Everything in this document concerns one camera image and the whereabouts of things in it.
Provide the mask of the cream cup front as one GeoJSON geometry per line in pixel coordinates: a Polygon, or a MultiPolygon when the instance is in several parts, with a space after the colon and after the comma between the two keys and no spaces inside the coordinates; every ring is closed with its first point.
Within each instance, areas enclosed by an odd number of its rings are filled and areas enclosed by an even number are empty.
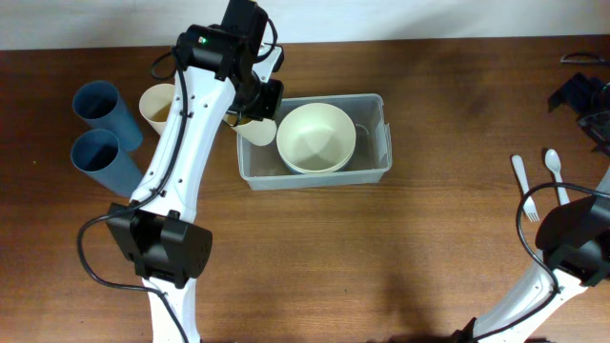
{"type": "Polygon", "coordinates": [[[277,125],[274,120],[257,121],[246,117],[239,120],[235,115],[225,114],[223,121],[238,135],[256,146],[267,146],[275,140],[277,125]]]}

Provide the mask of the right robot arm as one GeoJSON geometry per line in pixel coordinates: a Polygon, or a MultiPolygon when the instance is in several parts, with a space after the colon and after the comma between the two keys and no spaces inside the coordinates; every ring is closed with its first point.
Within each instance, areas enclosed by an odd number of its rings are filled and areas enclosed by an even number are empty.
{"type": "Polygon", "coordinates": [[[452,335],[455,342],[529,342],[532,333],[568,300],[609,277],[609,179],[595,189],[562,181],[560,164],[547,150],[544,160],[552,182],[529,186],[522,159],[512,164],[522,198],[517,218],[537,217],[532,196],[554,189],[559,206],[542,219],[533,245],[522,246],[533,262],[519,282],[490,312],[473,318],[452,335]]]}

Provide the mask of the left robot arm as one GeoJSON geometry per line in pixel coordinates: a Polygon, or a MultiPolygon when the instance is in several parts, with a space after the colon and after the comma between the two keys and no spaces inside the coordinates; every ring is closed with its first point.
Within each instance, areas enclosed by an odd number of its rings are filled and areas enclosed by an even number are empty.
{"type": "Polygon", "coordinates": [[[213,235],[195,225],[199,185],[226,114],[272,119],[283,85],[271,78],[284,58],[264,44],[272,26],[255,1],[231,0],[220,24],[192,25],[172,48],[175,92],[152,162],[130,204],[111,204],[104,219],[150,297],[155,342],[197,342],[196,279],[213,235]]]}

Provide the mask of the cream bowl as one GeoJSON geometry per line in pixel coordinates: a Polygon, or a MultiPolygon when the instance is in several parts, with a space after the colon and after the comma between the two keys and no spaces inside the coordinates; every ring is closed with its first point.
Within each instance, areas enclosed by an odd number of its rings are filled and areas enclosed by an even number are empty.
{"type": "Polygon", "coordinates": [[[336,149],[322,151],[296,151],[282,162],[295,173],[328,173],[343,170],[354,156],[354,151],[339,151],[336,149]]]}
{"type": "Polygon", "coordinates": [[[324,103],[310,103],[290,111],[276,134],[279,156],[296,151],[356,150],[356,126],[340,108],[324,103]]]}

